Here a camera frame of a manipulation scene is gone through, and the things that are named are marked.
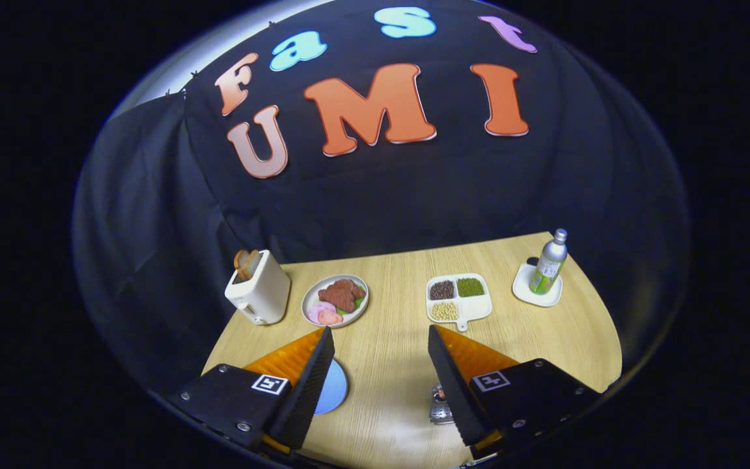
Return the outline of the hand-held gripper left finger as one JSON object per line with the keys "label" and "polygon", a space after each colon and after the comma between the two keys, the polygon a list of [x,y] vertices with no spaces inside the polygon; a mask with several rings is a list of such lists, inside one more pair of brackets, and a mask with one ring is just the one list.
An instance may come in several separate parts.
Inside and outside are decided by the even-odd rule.
{"label": "hand-held gripper left finger", "polygon": [[288,456],[303,447],[334,354],[333,333],[324,327],[249,365],[215,365],[169,403],[241,448]]}

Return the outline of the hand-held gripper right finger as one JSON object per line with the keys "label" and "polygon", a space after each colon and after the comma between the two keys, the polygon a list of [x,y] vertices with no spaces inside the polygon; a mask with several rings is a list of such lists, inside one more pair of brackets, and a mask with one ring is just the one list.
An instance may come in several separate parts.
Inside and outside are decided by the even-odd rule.
{"label": "hand-held gripper right finger", "polygon": [[545,358],[519,362],[432,324],[428,354],[475,459],[529,450],[588,412],[601,392]]}

